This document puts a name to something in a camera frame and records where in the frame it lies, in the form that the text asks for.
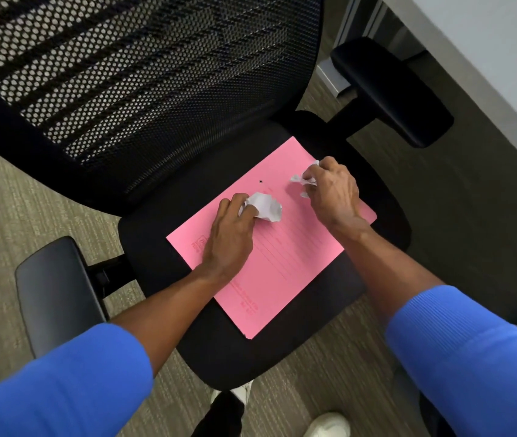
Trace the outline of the person's left hand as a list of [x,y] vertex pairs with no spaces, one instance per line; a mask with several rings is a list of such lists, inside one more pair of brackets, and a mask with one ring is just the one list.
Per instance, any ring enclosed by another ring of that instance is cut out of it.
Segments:
[[213,281],[225,286],[245,265],[253,250],[255,225],[242,222],[222,222],[216,216],[205,244],[202,266]]

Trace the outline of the person's right hand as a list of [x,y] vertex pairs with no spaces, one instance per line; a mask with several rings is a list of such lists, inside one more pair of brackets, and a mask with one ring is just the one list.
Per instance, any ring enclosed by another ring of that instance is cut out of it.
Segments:
[[317,187],[309,196],[317,219],[333,234],[348,234],[367,226],[361,216],[359,189],[354,177],[342,165],[340,180],[331,190]]

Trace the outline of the large white paper ball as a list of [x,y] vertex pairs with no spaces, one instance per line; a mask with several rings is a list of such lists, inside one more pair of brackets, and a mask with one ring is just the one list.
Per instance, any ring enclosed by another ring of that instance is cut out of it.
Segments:
[[282,219],[282,205],[272,195],[265,193],[254,193],[249,196],[241,205],[238,216],[240,216],[248,206],[255,208],[254,218],[268,222],[280,222]]

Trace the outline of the person's left forearm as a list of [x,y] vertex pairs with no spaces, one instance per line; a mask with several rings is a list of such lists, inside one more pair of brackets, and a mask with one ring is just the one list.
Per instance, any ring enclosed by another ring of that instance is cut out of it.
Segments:
[[111,322],[142,345],[155,377],[191,323],[241,267],[215,261],[202,263],[185,278],[124,310]]

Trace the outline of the person's right forearm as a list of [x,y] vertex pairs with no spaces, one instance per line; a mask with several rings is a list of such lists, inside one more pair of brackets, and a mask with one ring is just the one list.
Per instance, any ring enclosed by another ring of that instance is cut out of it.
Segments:
[[344,247],[385,327],[415,296],[444,285],[441,279],[380,236],[361,218],[334,223],[328,230]]

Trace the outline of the pink paper folder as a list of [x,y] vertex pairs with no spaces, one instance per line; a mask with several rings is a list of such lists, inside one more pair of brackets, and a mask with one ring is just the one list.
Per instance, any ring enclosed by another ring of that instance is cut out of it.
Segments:
[[252,253],[240,273],[215,296],[249,340],[343,251],[317,220],[307,197],[301,196],[301,175],[317,163],[291,137],[166,237],[193,269],[201,262],[222,199],[259,192],[282,205],[280,221],[255,223]]

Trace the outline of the black chair seat cushion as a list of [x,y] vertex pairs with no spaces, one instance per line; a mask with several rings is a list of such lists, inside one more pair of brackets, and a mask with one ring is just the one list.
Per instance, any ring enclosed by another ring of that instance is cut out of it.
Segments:
[[[405,213],[376,171],[347,141],[372,120],[348,111],[325,123],[316,114],[300,110],[277,124],[265,121],[240,132],[180,167],[118,224],[125,256],[144,295],[154,295],[191,270],[166,236],[291,136],[314,158],[330,155],[346,165],[361,198],[378,215],[372,228],[396,247],[407,249],[411,227]],[[364,292],[363,281],[342,253],[310,279],[255,338],[245,338],[218,303],[211,301],[177,350],[211,388],[232,389],[275,366]]]

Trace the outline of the black mesh chair backrest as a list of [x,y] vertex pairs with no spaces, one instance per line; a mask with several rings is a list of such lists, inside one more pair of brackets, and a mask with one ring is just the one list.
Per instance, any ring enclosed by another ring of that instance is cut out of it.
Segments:
[[323,0],[0,0],[0,157],[124,216],[231,134],[294,110]]

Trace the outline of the white sneaker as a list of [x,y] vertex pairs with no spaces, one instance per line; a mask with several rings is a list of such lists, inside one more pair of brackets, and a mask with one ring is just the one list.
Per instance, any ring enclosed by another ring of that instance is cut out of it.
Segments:
[[[254,380],[251,380],[250,382],[247,382],[244,385],[229,390],[229,392],[233,396],[235,396],[241,404],[246,406],[250,398],[250,390],[252,388],[253,382]],[[223,393],[225,393],[225,391],[214,390],[211,395],[211,404],[217,399],[219,395]]]
[[351,437],[351,427],[342,414],[327,412],[313,419],[302,437]]

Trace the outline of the blue sweater sleeve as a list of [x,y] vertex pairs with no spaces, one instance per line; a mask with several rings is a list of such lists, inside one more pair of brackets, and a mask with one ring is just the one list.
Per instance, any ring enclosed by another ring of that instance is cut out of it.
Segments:
[[137,339],[98,324],[0,382],[0,437],[115,437],[153,380]]
[[459,437],[517,437],[517,326],[453,286],[408,301],[390,349]]

